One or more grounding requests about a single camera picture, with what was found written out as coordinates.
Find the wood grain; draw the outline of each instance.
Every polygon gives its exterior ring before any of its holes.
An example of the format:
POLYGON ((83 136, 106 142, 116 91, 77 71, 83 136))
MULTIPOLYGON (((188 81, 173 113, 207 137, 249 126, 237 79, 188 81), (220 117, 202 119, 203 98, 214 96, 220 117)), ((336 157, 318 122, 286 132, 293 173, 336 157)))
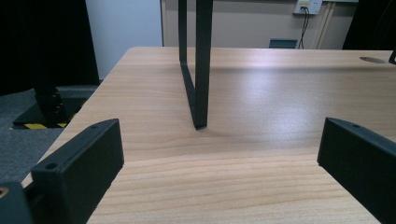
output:
POLYGON ((120 119, 126 162, 90 223, 377 223, 317 156, 326 117, 396 140, 396 66, 360 59, 389 55, 212 49, 196 132, 177 49, 130 49, 49 153, 120 119))

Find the hazard tape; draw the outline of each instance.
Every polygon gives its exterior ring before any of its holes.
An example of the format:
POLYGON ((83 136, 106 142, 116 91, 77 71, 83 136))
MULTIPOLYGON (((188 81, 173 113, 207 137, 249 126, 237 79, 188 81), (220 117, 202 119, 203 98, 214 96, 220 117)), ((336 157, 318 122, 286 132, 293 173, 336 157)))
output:
POLYGON ((67 123, 57 123, 57 124, 39 124, 39 123, 27 123, 22 125, 14 125, 9 128, 9 130, 38 130, 38 129, 53 129, 53 128, 64 128, 67 123))

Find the black stand base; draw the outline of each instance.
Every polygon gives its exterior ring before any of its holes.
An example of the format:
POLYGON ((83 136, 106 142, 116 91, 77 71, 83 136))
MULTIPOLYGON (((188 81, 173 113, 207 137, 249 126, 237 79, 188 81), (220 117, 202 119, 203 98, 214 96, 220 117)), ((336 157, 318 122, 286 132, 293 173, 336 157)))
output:
POLYGON ((30 123, 38 123, 49 128, 60 128, 57 124, 70 122, 73 116, 81 109, 82 105, 86 101, 87 99, 85 98, 63 98, 62 102, 64 103, 64 112, 66 116, 58 120, 47 119, 42 113, 38 104, 34 104, 23 114, 21 114, 17 119, 15 119, 12 123, 16 126, 30 123))

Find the white wall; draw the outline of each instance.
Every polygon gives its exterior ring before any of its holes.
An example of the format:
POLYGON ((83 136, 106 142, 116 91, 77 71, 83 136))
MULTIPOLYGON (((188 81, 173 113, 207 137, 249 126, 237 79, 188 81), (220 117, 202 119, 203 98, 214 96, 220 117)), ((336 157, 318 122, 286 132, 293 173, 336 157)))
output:
MULTIPOLYGON (((300 40, 304 15, 292 11, 297 0, 218 0, 213 7, 212 47, 219 48, 268 48, 271 38, 300 40)), ((177 0, 163 0, 164 45, 177 46, 177 0)), ((338 2, 334 8, 323 2, 318 15, 310 16, 304 35, 306 49, 316 49, 323 34, 325 22, 328 28, 319 49, 341 49, 356 3, 338 2), (329 11, 332 17, 328 21, 329 11)), ((188 45, 195 45, 195 1, 188 0, 188 45)))
POLYGON ((99 78, 105 78, 125 51, 162 46, 160 0, 86 0, 99 78))

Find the electrical outlet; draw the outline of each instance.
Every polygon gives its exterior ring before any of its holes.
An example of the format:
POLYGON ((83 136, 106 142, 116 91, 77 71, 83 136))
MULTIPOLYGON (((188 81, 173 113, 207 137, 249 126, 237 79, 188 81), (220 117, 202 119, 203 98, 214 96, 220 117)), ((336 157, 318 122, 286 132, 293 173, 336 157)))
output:
POLYGON ((293 10, 294 14, 305 14, 303 7, 307 7, 309 15, 317 15, 320 12, 322 0, 298 0, 293 10))
POLYGON ((303 7, 309 8, 309 4, 310 4, 310 0, 298 0, 293 13, 305 14, 305 10, 303 9, 303 7))

